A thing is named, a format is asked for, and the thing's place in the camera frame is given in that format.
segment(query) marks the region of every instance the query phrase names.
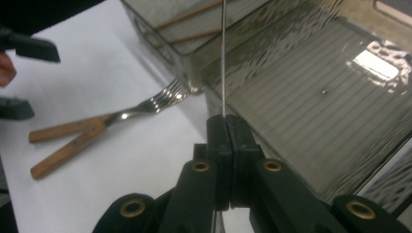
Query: metal rod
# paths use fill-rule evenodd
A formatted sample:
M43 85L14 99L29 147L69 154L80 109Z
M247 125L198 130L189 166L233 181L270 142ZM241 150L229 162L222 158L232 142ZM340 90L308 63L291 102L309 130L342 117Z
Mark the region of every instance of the metal rod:
M225 107L225 37L226 37L226 0L222 1L222 115L226 116Z

